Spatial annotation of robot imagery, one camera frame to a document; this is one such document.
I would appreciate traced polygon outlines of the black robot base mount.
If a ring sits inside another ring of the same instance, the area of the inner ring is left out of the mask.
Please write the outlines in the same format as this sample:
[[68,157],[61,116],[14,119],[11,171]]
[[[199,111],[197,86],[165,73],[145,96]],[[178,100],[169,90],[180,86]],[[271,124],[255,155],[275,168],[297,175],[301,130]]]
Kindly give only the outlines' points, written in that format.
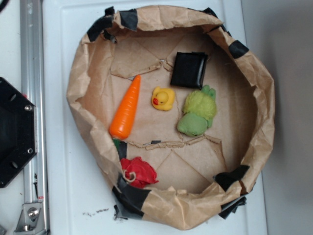
[[0,79],[0,187],[7,187],[36,154],[35,106]]

